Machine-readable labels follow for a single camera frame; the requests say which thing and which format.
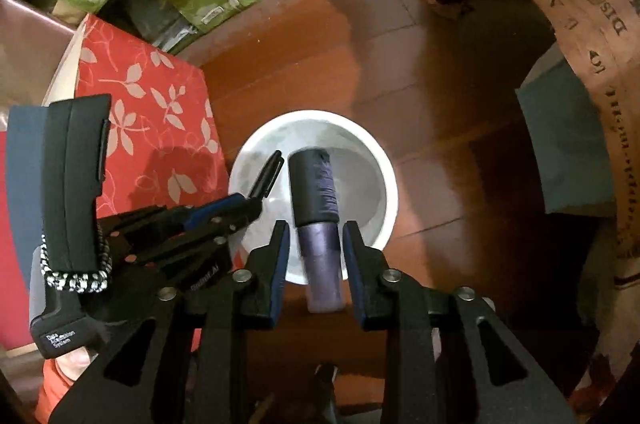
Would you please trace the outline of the purple tube with black cap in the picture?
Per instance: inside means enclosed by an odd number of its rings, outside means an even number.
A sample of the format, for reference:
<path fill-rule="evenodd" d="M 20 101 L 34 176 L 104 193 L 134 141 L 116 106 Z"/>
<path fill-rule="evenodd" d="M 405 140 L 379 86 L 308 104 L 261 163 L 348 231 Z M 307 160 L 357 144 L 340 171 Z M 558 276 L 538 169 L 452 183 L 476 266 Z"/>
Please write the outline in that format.
<path fill-rule="evenodd" d="M 288 176 L 307 279 L 307 308 L 311 313 L 340 311 L 344 308 L 340 215 L 329 153 L 309 147 L 291 154 Z"/>

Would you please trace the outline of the black Sharpie marker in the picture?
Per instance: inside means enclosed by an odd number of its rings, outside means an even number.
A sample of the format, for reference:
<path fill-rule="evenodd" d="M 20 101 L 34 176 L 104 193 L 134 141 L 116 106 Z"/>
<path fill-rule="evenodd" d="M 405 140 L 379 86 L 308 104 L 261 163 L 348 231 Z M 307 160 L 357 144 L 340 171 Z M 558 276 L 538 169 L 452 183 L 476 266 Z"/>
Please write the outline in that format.
<path fill-rule="evenodd" d="M 280 150 L 274 151 L 262 166 L 262 170 L 248 193 L 250 199 L 265 199 L 269 196 L 273 185 L 276 183 L 280 170 L 284 164 L 284 158 Z"/>

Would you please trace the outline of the red leaf pattern bag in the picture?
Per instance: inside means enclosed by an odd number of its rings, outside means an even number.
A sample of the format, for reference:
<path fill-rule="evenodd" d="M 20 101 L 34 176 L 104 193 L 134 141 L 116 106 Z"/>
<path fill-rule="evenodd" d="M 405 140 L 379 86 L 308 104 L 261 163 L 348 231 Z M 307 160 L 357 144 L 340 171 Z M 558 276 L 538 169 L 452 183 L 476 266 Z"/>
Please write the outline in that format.
<path fill-rule="evenodd" d="M 99 217 L 226 196 L 229 175 L 201 69 L 89 14 L 43 102 L 103 93 L 112 106 Z"/>

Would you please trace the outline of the printed newspaper pattern blanket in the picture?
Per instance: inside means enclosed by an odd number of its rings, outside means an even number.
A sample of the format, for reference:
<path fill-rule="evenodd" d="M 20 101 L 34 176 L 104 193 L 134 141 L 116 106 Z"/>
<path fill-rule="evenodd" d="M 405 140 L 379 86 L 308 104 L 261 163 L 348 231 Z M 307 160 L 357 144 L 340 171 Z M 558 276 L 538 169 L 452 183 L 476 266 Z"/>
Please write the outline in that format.
<path fill-rule="evenodd" d="M 639 383 L 639 0 L 533 0 L 555 34 L 516 95 L 549 213 L 596 235 L 579 410 Z"/>

